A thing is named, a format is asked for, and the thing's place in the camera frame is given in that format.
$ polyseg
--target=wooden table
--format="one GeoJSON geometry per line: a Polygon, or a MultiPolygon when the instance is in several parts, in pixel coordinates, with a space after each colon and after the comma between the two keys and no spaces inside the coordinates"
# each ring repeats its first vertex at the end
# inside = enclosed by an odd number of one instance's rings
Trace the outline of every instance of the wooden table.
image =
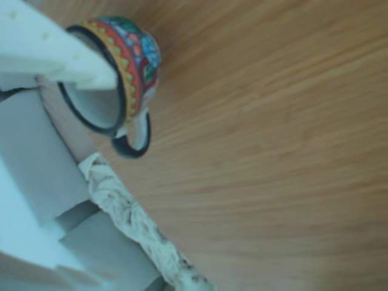
{"type": "Polygon", "coordinates": [[[95,141],[220,290],[388,289],[388,1],[42,10],[61,25],[127,16],[160,43],[149,152],[122,159],[95,141]]]}

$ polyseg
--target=black mug rim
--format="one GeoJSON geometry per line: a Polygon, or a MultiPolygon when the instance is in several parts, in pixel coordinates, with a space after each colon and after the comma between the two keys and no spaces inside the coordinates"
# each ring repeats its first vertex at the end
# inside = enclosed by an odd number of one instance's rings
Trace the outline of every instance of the black mug rim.
{"type": "Polygon", "coordinates": [[[69,106],[70,110],[77,116],[77,118],[88,128],[93,130],[96,133],[101,133],[103,135],[108,135],[110,137],[114,137],[118,129],[120,129],[125,121],[126,117],[126,108],[127,108],[127,97],[125,95],[124,84],[122,81],[122,76],[118,69],[117,63],[112,56],[112,54],[108,51],[108,48],[105,44],[89,29],[85,27],[81,27],[78,25],[72,25],[66,29],[69,33],[79,32],[88,37],[100,50],[103,57],[108,61],[108,63],[113,67],[117,74],[117,95],[119,99],[119,114],[115,124],[111,127],[98,127],[87,120],[83,115],[78,111],[78,109],[74,106],[72,100],[70,99],[67,90],[63,84],[63,82],[58,82],[59,89],[62,93],[62,96],[69,106]]]}

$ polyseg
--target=colorful ceramic mug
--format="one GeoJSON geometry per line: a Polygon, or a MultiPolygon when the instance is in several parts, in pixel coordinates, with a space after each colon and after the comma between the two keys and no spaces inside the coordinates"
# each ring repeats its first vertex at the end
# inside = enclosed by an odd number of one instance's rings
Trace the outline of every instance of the colorful ceramic mug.
{"type": "Polygon", "coordinates": [[[119,154],[142,156],[151,137],[148,103],[159,83],[161,56],[157,43],[132,21],[120,17],[95,18],[67,30],[108,60],[118,74],[118,86],[93,91],[60,83],[64,99],[87,127],[111,137],[119,154]],[[127,138],[130,126],[136,131],[133,144],[127,138]]]}

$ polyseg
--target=painted pattern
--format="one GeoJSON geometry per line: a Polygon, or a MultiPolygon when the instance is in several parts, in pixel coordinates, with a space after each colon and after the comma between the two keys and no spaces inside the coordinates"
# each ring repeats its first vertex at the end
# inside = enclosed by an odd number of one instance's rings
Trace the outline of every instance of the painted pattern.
{"type": "Polygon", "coordinates": [[[114,57],[127,97],[125,123],[140,113],[158,84],[160,52],[155,40],[125,18],[101,17],[80,26],[92,31],[114,57]]]}

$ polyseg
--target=mug handle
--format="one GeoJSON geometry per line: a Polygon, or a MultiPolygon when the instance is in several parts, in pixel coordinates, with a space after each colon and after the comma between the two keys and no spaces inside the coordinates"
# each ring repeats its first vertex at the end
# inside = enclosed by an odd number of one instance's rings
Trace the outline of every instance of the mug handle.
{"type": "Polygon", "coordinates": [[[140,158],[146,153],[151,142],[151,122],[148,110],[135,117],[129,126],[136,127],[135,144],[132,146],[127,139],[128,127],[123,127],[112,138],[112,145],[121,156],[140,158]]]}

